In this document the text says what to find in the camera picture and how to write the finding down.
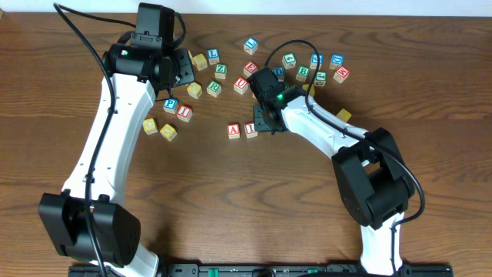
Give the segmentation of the red A block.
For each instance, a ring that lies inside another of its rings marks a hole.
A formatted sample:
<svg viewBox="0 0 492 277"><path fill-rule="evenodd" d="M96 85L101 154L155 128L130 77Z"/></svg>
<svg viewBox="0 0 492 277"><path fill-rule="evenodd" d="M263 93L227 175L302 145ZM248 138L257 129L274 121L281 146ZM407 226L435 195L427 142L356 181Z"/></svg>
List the red A block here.
<svg viewBox="0 0 492 277"><path fill-rule="evenodd" d="M238 123L228 125L228 138L239 139L241 136L240 125Z"/></svg>

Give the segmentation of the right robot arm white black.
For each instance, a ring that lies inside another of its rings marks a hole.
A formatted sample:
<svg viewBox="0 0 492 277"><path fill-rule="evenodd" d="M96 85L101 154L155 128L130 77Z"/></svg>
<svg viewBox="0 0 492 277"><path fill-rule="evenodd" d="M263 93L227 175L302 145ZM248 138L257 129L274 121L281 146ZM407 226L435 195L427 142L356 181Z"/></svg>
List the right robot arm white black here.
<svg viewBox="0 0 492 277"><path fill-rule="evenodd" d="M415 187L391 133L344 122L302 88L286 87L268 67L247 82L258 100L254 123L259 132L292 132L332 161L344 207L361 227L364 271L397 273L403 265L399 225Z"/></svg>

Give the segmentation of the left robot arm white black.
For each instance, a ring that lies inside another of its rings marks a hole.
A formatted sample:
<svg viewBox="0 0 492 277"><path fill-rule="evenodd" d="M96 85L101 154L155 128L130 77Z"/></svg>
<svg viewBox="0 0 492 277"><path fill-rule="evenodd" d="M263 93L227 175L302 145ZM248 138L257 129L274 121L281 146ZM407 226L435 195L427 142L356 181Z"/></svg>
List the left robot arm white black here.
<svg viewBox="0 0 492 277"><path fill-rule="evenodd" d="M141 3L136 23L103 55L101 100L87 142L58 194L38 206L55 251L98 266L100 276L155 276L159 258L140 241L141 223L124 207L131 157L162 90L188 85L194 70L174 28L179 13Z"/></svg>

